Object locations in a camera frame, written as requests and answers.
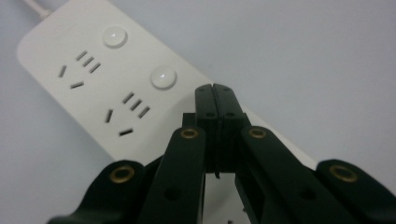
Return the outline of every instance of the black plastic part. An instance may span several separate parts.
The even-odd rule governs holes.
[[[204,183],[205,132],[198,127],[176,130],[137,223],[201,223]]]
[[[246,127],[241,135],[245,163],[265,196],[260,223],[358,223],[271,131]]]
[[[316,175],[362,223],[396,223],[396,198],[362,169],[345,161],[322,161]]]
[[[264,195],[250,171],[241,164],[235,172],[235,186],[252,224],[260,224],[264,207]]]
[[[219,84],[204,85],[195,91],[196,125],[207,133],[206,170],[234,173],[238,160],[236,140],[249,124],[233,90]]]
[[[182,127],[195,125],[195,113],[184,113]]]
[[[132,167],[133,176],[122,183],[112,181],[120,167]],[[122,179],[122,170],[116,178]],[[55,217],[49,224],[124,224],[139,212],[139,187],[144,179],[143,165],[135,161],[117,161],[108,165],[88,188],[78,209],[67,217]]]

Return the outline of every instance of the socket hole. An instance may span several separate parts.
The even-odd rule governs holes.
[[[131,107],[131,110],[134,111],[135,109],[137,109],[137,107],[142,104],[141,100],[138,100],[136,103],[134,103],[134,105]]]
[[[87,50],[85,50],[84,52],[80,53],[80,54],[77,56],[76,61],[81,60],[87,53],[88,53]]]
[[[120,132],[120,136],[124,136],[128,133],[133,133],[133,132],[134,132],[134,129],[127,129],[127,130]]]
[[[109,109],[106,116],[106,123],[109,123],[111,120],[111,116],[113,116],[113,110]]]
[[[149,107],[146,106],[146,108],[142,110],[142,112],[140,112],[139,118],[142,119],[148,112],[149,112]]]
[[[131,100],[132,97],[134,97],[134,93],[133,92],[129,93],[129,95],[127,95],[122,102],[124,104],[126,104],[129,100]]]
[[[100,65],[100,63],[97,63],[93,68],[91,68],[90,73],[93,73]]]
[[[70,89],[75,89],[84,85],[84,82],[78,82],[76,84],[70,85]]]
[[[85,61],[85,63],[82,66],[87,66],[90,62],[93,61],[93,57],[89,58],[87,61]]]
[[[61,69],[61,73],[59,73],[59,77],[63,77],[64,76],[64,72],[66,72],[66,65],[64,65]]]

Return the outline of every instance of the power cord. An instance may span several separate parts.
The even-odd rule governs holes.
[[[34,10],[40,16],[41,20],[46,19],[50,14],[51,10],[45,9],[40,6],[35,0],[23,0],[32,10]]]

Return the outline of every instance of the metal ring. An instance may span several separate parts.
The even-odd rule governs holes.
[[[113,170],[110,174],[110,179],[113,183],[122,184],[134,177],[134,168],[130,165],[120,166]]]
[[[192,139],[198,136],[198,131],[195,129],[185,129],[181,131],[180,135],[187,139]]]
[[[343,165],[333,165],[329,170],[333,176],[348,183],[356,182],[359,179],[355,172]]]
[[[254,138],[264,138],[267,133],[261,129],[253,128],[248,131],[248,134]]]

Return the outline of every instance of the white surface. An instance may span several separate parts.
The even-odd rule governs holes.
[[[396,192],[394,2],[113,2],[299,148]],[[22,1],[0,2],[2,223],[71,212],[111,162],[18,64],[38,22]]]

